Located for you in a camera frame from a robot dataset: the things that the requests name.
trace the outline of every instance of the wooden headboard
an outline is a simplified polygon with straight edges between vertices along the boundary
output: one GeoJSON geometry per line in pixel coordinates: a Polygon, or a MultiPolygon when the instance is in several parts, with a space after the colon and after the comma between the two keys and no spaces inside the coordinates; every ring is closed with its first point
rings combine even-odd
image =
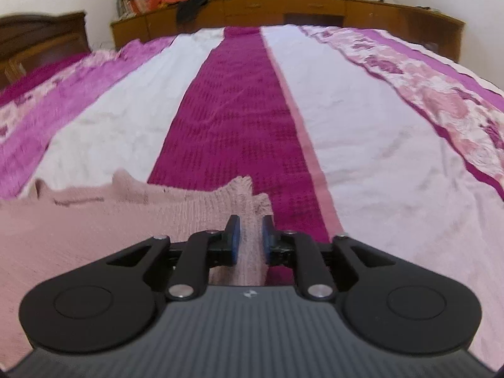
{"type": "Polygon", "coordinates": [[[89,52],[85,16],[79,11],[0,17],[0,89],[37,67],[89,52]]]}

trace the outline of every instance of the wooden cabinet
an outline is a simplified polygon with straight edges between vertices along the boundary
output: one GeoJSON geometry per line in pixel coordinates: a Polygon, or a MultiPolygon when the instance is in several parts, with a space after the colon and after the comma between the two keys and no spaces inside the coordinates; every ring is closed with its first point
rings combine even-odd
{"type": "Polygon", "coordinates": [[[396,6],[376,4],[372,16],[372,28],[387,30],[396,37],[408,38],[403,12],[396,6]]]}
{"type": "Polygon", "coordinates": [[[225,25],[223,1],[213,0],[201,8],[193,22],[178,26],[178,30],[180,32],[196,32],[202,28],[219,28],[225,25]]]}
{"type": "Polygon", "coordinates": [[[351,1],[347,3],[343,25],[354,28],[372,28],[375,5],[373,3],[351,1]]]}
{"type": "Polygon", "coordinates": [[[152,38],[147,30],[147,17],[140,16],[129,18],[123,21],[113,22],[112,33],[114,34],[115,47],[117,49],[124,47],[128,42],[140,39],[143,43],[150,41],[152,38]]]}
{"type": "Polygon", "coordinates": [[[344,0],[288,0],[283,12],[345,16],[346,2],[344,0]]]}
{"type": "Polygon", "coordinates": [[[236,27],[259,27],[259,26],[277,26],[283,24],[283,15],[274,13],[264,14],[246,14],[229,15],[226,17],[227,26],[236,27]]]}
{"type": "Polygon", "coordinates": [[[151,39],[177,35],[176,9],[168,8],[147,14],[147,29],[151,39]]]}
{"type": "Polygon", "coordinates": [[[458,61],[464,23],[417,7],[364,0],[212,0],[190,24],[176,24],[168,7],[112,23],[117,48],[150,39],[221,26],[310,24],[387,30],[458,61]]]}

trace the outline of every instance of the logo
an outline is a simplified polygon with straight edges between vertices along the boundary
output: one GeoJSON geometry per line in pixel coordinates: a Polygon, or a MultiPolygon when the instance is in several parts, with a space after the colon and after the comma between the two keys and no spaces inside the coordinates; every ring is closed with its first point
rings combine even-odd
{"type": "Polygon", "coordinates": [[[243,293],[243,295],[246,298],[254,298],[257,294],[258,294],[257,291],[254,291],[254,290],[248,290],[248,291],[246,291],[246,292],[243,293]]]}

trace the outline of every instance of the pink knit fabric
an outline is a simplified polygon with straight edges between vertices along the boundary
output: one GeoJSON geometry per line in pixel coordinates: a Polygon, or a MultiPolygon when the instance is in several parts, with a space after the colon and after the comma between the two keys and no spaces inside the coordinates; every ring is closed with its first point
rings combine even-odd
{"type": "MultiPolygon", "coordinates": [[[[328,241],[291,112],[259,29],[225,29],[172,122],[149,183],[207,190],[251,176],[275,224],[328,241]]],[[[269,284],[292,281],[271,269],[269,284]]]]}
{"type": "Polygon", "coordinates": [[[0,200],[0,364],[12,367],[30,350],[18,309],[36,284],[153,235],[177,242],[223,229],[231,214],[241,219],[238,263],[212,269],[210,282],[264,284],[261,217],[271,205],[265,194],[252,196],[249,177],[198,192],[147,185],[119,171],[107,186],[55,192],[38,180],[29,198],[0,200]]]}

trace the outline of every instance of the pink blanket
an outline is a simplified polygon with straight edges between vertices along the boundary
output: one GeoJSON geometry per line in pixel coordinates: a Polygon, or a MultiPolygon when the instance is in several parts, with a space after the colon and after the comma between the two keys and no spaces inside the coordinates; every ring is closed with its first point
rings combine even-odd
{"type": "MultiPolygon", "coordinates": [[[[203,40],[217,34],[180,36],[177,50],[183,46],[203,52],[208,48],[203,40]]],[[[208,56],[198,54],[201,67],[178,68],[174,78],[156,73],[163,75],[159,81],[143,73],[142,81],[152,78],[163,85],[166,80],[169,86],[149,90],[148,102],[131,89],[137,103],[128,102],[128,109],[101,103],[93,118],[73,123],[68,135],[59,137],[59,146],[52,147],[54,163],[46,164],[44,173],[57,176],[61,169],[61,175],[72,177],[69,160],[77,162],[74,169],[87,167],[79,162],[114,158],[136,166],[150,146],[153,157],[141,175],[150,174],[151,183],[210,190],[236,175],[250,175],[255,191],[270,196],[278,228],[328,241],[342,230],[341,220],[362,241],[470,286],[484,308],[476,354],[501,364],[504,343],[491,345],[503,336],[494,332],[504,331],[496,315],[502,305],[492,289],[492,283],[504,282],[498,224],[502,201],[493,190],[502,195],[501,97],[449,66],[423,58],[405,44],[394,48],[391,39],[369,31],[226,29],[219,43],[208,56]],[[185,74],[190,77],[178,78],[185,74]],[[172,96],[180,86],[183,99],[182,94],[172,96]],[[165,108],[173,113],[160,112],[165,108]],[[145,109],[153,118],[161,115],[164,125],[154,127],[145,109]],[[99,132],[108,112],[117,121],[111,125],[116,130],[103,137],[117,145],[117,155],[109,147],[100,152],[99,144],[86,137],[86,123],[92,121],[99,132]],[[125,114],[142,123],[122,125],[125,114]],[[151,127],[161,132],[156,141],[147,135],[151,131],[141,134],[151,127]],[[115,139],[129,139],[127,135],[138,140],[123,152],[115,139]],[[66,156],[56,157],[62,149],[66,156]]],[[[182,58],[171,55],[172,49],[166,53],[152,60],[153,70],[182,58]]],[[[89,81],[77,82],[77,92],[89,81]]],[[[113,98],[124,100],[124,95],[113,98]]],[[[49,142],[44,131],[32,129],[30,134],[32,141],[49,142]]],[[[37,148],[31,155],[38,161],[42,153],[37,148]]],[[[24,166],[10,166],[15,169],[3,173],[7,178],[23,177],[24,166]]],[[[98,163],[86,175],[93,178],[95,169],[100,169],[98,163]]],[[[102,180],[101,171],[97,177],[102,180]]],[[[0,178],[2,194],[19,192],[22,180],[0,178]]],[[[268,277],[271,283],[291,280],[286,269],[268,277]]]]}
{"type": "Polygon", "coordinates": [[[37,95],[28,92],[16,98],[14,109],[3,107],[0,137],[9,133],[9,138],[0,141],[0,198],[13,198],[21,191],[59,129],[173,39],[160,38],[145,45],[135,40],[119,55],[94,53],[34,88],[37,95]]]}
{"type": "Polygon", "coordinates": [[[39,104],[49,93],[58,88],[62,82],[70,78],[76,73],[88,72],[90,69],[99,68],[102,64],[116,60],[118,53],[115,51],[96,51],[92,54],[82,57],[79,61],[67,63],[67,66],[62,67],[58,72],[52,73],[47,79],[36,84],[31,89],[24,90],[23,87],[29,86],[33,81],[37,82],[38,77],[42,78],[46,74],[52,72],[52,69],[58,69],[59,65],[54,68],[48,66],[36,72],[33,76],[27,75],[25,78],[18,81],[17,84],[2,95],[11,97],[0,109],[0,144],[5,142],[9,136],[18,128],[23,118],[31,113],[33,108],[39,104]]]}

